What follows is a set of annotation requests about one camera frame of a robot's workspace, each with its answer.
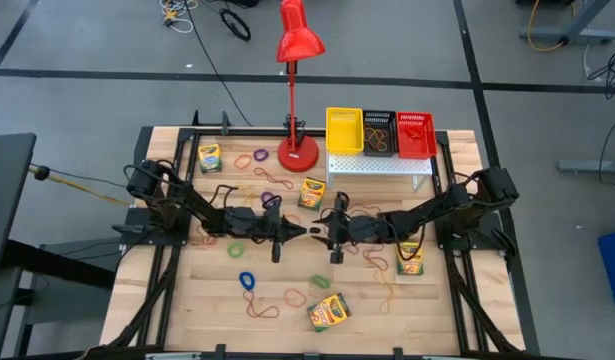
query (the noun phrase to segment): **green rubber band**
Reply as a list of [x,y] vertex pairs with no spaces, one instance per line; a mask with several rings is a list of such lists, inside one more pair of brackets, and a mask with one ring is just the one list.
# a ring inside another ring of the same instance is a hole
[[234,259],[243,256],[244,252],[245,252],[245,247],[243,246],[243,243],[241,242],[235,242],[229,245],[229,247],[227,248],[227,254],[229,254],[229,256]]
[[321,289],[329,289],[329,287],[331,286],[329,279],[318,274],[310,277],[309,281],[311,281],[312,284],[318,286]]

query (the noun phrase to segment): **yellow basket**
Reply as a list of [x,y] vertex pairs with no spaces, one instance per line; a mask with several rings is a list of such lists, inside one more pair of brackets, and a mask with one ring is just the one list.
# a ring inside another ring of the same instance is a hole
[[326,147],[330,154],[357,155],[364,144],[362,109],[327,108]]

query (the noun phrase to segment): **red desk lamp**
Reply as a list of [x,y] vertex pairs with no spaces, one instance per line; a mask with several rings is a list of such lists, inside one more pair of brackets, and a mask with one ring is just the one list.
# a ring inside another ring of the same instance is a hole
[[309,26],[305,18],[305,7],[302,0],[283,0],[280,4],[280,15],[283,19],[285,33],[278,44],[276,61],[287,63],[289,75],[290,115],[285,126],[288,130],[287,140],[278,146],[278,161],[287,170],[303,172],[311,169],[318,161],[318,145],[314,139],[305,136],[305,122],[300,122],[303,128],[296,129],[294,104],[294,84],[298,60],[321,55],[325,46]]

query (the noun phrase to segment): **lamp base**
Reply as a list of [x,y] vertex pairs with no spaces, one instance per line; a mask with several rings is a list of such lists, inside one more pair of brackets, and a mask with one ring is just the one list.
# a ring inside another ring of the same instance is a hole
[[278,162],[289,171],[307,171],[318,162],[318,144],[314,139],[305,136],[296,151],[291,152],[289,142],[282,140],[278,146]]

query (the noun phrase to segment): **wooden table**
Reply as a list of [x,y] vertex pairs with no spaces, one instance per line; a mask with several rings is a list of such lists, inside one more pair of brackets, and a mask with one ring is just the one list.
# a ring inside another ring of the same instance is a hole
[[[154,128],[147,158],[172,160],[178,130],[177,127]],[[471,174],[481,169],[474,133],[448,131],[448,135],[455,170]],[[318,164],[302,174],[286,171],[276,161],[280,140],[251,136],[201,137],[201,144],[221,145],[224,166],[221,173],[201,174],[196,171],[195,189],[203,196],[211,197],[218,184],[250,186],[256,195],[253,208],[257,212],[262,211],[258,195],[262,191],[271,191],[283,197],[281,213],[294,215],[303,226],[311,226],[310,222],[319,214],[298,208],[296,202],[304,177],[325,178],[324,138],[317,139],[322,152]],[[269,150],[269,159],[262,163],[253,161],[244,170],[234,167],[233,162],[239,155],[251,154],[258,148]],[[438,160],[439,168],[444,169],[442,156]],[[278,179],[291,180],[293,190],[256,176],[253,169],[257,166]],[[444,171],[441,170],[441,174],[444,188]],[[247,191],[233,192],[228,205],[244,205]],[[383,211],[410,209],[434,194],[431,181],[412,192],[411,176],[340,175],[334,187],[327,189],[324,207],[333,205],[337,191],[346,192],[352,204],[378,206]],[[384,273],[394,289],[389,313],[386,313],[385,306],[380,309],[389,289],[376,281],[375,268],[361,256],[364,246],[360,246],[361,253],[357,255],[346,253],[344,264],[332,265],[326,247],[305,235],[286,243],[280,263],[274,264],[271,262],[270,243],[256,245],[241,239],[245,243],[244,255],[232,259],[226,249],[236,240],[221,238],[214,246],[203,245],[201,235],[196,231],[198,225],[194,219],[190,241],[182,251],[178,267],[167,350],[213,351],[216,344],[226,344],[230,352],[391,354],[394,347],[402,347],[405,354],[459,354],[444,255],[437,247],[433,224],[427,224],[426,229],[424,275],[396,275],[394,246],[387,246],[377,254],[389,263],[389,269]],[[153,253],[152,246],[136,246],[125,256],[117,274],[101,344],[115,338],[141,305]],[[495,251],[474,251],[472,258],[484,309],[512,344],[524,348],[504,259]],[[280,309],[278,318],[247,316],[247,302],[243,299],[243,288],[238,280],[242,271],[250,271],[256,276],[256,309],[260,311],[276,305]],[[331,278],[332,288],[325,291],[310,284],[308,278],[314,274]],[[285,304],[283,295],[290,288],[307,295],[305,306],[293,308]],[[306,307],[335,292],[343,294],[353,315],[340,325],[316,333]],[[464,302],[463,306],[470,345],[477,349],[471,312]],[[152,316],[152,323],[157,318]],[[150,328],[148,343],[155,339],[154,327]]]

